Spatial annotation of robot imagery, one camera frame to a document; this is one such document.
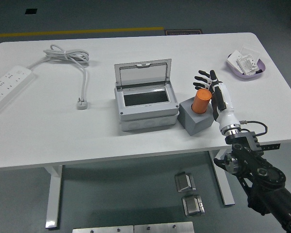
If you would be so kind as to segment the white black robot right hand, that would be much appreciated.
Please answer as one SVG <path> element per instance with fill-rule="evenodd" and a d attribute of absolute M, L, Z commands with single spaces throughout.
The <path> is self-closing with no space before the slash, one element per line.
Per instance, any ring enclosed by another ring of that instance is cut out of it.
<path fill-rule="evenodd" d="M 232 135 L 241 131 L 241 125 L 234 115 L 234 108 L 226 85 L 220 81 L 214 70 L 209 73 L 200 70 L 193 83 L 196 90 L 205 89 L 211 92 L 213 118 L 219 123 L 222 135 Z"/>

